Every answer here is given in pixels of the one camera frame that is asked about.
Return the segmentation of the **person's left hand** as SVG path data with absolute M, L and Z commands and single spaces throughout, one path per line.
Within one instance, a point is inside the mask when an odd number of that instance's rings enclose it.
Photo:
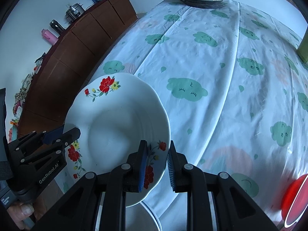
M 24 220 L 33 214 L 38 221 L 47 212 L 47 208 L 44 199 L 39 196 L 34 203 L 16 202 L 7 209 L 7 212 L 20 230 L 29 230 Z

